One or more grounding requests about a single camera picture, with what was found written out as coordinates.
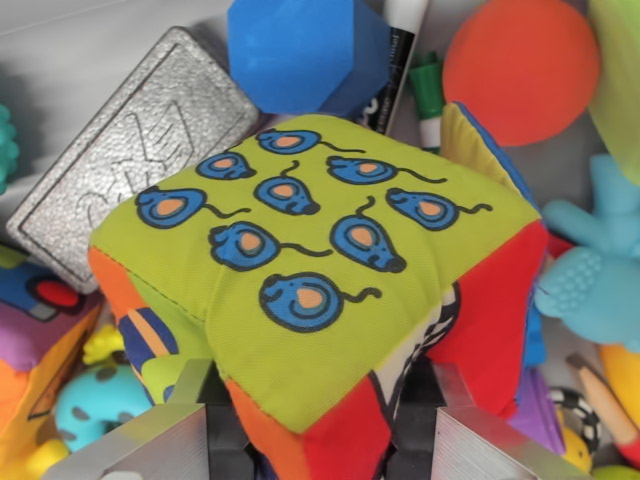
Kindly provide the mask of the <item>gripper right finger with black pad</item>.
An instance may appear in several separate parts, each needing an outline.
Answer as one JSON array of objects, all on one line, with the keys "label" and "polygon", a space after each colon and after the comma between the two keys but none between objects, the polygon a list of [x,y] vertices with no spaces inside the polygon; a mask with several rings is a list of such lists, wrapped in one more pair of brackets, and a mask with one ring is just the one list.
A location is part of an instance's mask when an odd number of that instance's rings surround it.
[{"label": "gripper right finger with black pad", "polygon": [[475,405],[450,364],[421,357],[406,376],[386,460],[388,479],[588,479]]}]

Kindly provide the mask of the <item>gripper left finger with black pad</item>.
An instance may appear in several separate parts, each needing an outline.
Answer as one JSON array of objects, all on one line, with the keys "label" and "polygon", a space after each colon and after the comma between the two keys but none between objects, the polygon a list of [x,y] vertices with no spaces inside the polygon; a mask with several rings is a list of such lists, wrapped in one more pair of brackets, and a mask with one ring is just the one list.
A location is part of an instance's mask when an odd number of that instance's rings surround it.
[{"label": "gripper left finger with black pad", "polygon": [[51,467],[46,479],[253,479],[256,465],[211,360],[191,360],[169,400]]}]

